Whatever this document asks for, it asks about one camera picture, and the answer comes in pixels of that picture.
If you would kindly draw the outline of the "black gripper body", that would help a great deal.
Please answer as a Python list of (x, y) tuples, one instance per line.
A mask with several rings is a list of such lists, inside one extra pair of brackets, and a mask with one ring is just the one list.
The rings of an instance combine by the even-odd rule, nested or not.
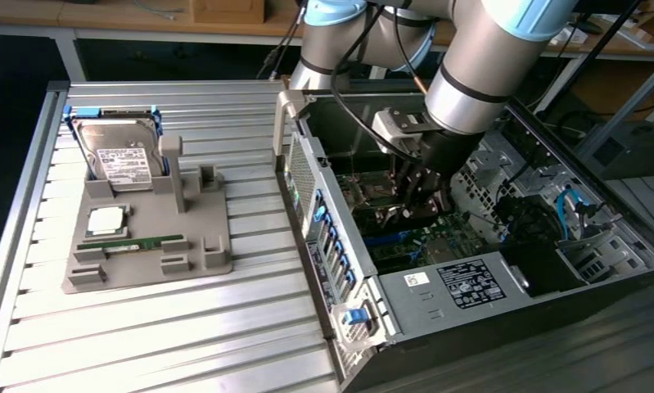
[(424, 133), (419, 142), (423, 164), (449, 180), (479, 148), (483, 133)]

